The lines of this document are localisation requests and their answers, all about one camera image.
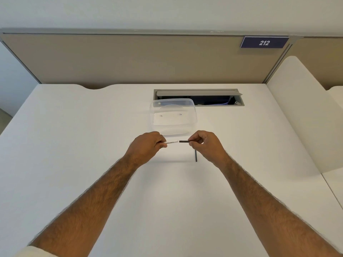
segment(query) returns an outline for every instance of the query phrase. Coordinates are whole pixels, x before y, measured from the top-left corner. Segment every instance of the hand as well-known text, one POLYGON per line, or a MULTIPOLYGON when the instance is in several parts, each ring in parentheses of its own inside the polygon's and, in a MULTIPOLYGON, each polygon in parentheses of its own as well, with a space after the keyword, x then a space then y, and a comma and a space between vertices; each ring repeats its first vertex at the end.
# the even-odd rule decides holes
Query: hand
POLYGON ((147 163, 160 148, 166 148, 166 139, 159 132, 144 133, 131 142, 123 158, 139 168, 147 163))
POLYGON ((192 146, 193 149, 199 151, 217 168, 222 169, 226 166, 230 156, 226 153, 218 137, 214 133, 199 130, 188 140, 192 141, 189 145, 192 146))

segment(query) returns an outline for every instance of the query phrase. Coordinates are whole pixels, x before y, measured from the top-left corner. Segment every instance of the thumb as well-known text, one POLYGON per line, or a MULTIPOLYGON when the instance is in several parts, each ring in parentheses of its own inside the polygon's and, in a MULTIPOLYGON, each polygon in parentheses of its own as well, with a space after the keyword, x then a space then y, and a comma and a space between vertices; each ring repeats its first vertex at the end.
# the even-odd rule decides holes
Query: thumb
POLYGON ((156 149, 157 151, 159 151, 160 148, 166 148, 166 147, 167 147, 167 144, 165 144, 164 142, 158 142, 158 143, 156 143, 156 145, 155 145, 155 149, 156 149))
POLYGON ((199 151, 201 153, 203 144, 197 143, 197 142, 189 142, 189 145, 192 146, 193 149, 199 151))

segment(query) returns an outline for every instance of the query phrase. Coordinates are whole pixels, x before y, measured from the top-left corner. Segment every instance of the left hand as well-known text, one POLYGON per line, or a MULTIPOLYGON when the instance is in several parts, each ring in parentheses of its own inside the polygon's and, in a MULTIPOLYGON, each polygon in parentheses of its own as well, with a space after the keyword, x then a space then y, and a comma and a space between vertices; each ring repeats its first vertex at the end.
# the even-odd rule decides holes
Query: left hand
POLYGON ((135 167, 147 163, 160 148, 166 148, 166 139, 159 132, 144 133, 133 140, 123 158, 135 167))

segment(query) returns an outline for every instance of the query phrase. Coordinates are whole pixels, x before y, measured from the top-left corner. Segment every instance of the right hand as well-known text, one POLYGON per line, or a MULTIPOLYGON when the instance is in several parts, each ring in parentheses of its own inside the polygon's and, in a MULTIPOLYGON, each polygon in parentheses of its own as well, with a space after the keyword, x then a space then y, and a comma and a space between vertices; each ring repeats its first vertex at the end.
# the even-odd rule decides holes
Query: right hand
POLYGON ((188 140, 193 149, 199 151, 208 161, 212 162, 217 168, 222 169, 226 166, 230 156, 224 150, 218 137, 211 132, 196 131, 188 140))

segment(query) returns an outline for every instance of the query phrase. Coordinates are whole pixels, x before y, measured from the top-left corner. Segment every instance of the white pen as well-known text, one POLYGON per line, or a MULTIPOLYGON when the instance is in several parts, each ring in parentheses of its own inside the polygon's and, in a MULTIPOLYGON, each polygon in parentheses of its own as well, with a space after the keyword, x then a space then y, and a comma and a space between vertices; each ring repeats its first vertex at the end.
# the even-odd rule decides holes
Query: white pen
POLYGON ((172 142, 164 142, 165 144, 169 144, 169 143, 176 143, 179 142, 178 140, 172 141, 172 142))

